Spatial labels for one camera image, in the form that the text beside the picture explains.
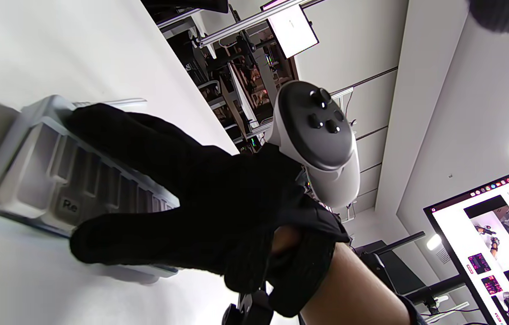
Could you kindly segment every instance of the ceiling light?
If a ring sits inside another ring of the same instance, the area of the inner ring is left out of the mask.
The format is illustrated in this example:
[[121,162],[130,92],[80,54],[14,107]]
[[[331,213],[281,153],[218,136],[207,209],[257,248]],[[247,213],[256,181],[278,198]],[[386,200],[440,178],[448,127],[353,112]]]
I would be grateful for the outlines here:
[[441,245],[441,237],[438,234],[433,235],[433,237],[431,237],[427,242],[427,248],[430,251],[433,251],[434,249],[439,247],[439,245]]

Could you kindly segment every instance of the black glove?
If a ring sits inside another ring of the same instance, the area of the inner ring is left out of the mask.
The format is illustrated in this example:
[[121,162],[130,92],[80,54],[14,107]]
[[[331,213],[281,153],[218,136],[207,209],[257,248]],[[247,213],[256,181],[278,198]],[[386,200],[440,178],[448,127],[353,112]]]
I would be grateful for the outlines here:
[[[338,218],[296,185],[301,166],[277,146],[231,156],[157,117],[104,104],[77,109],[65,125],[180,200],[173,210],[106,214],[79,225],[70,249],[84,263],[203,269],[244,294],[270,280],[271,306],[294,316],[329,269],[335,242],[349,240]],[[274,231],[285,225],[301,229],[302,242],[271,257]]]

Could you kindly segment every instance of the computer monitor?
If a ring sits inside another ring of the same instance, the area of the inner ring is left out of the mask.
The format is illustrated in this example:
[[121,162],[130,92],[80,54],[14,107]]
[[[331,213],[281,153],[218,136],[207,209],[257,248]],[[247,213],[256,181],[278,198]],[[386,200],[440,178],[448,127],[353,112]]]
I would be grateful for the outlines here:
[[509,325],[509,175],[424,211],[488,323]]
[[[285,1],[273,0],[261,6],[261,10],[268,10]],[[290,58],[319,43],[319,39],[317,39],[317,35],[306,19],[300,5],[275,13],[269,17],[268,24],[286,58]]]

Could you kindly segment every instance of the white vr controller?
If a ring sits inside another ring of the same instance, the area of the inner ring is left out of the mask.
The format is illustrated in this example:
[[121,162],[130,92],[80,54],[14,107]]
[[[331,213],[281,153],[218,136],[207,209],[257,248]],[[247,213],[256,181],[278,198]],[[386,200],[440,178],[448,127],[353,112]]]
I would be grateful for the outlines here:
[[305,166],[316,197],[331,208],[348,206],[360,184],[357,140],[329,93],[310,83],[286,83],[275,103],[267,141]]

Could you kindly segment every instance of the table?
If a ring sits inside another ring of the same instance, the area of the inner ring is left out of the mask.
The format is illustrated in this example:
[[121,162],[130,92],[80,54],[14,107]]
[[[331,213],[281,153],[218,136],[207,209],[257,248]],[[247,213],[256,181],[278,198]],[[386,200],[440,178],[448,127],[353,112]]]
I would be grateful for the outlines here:
[[[145,113],[238,152],[136,0],[0,0],[0,142],[17,110],[51,94],[145,98]],[[77,263],[67,242],[0,219],[0,324],[218,325],[236,302],[206,272],[146,281]]]

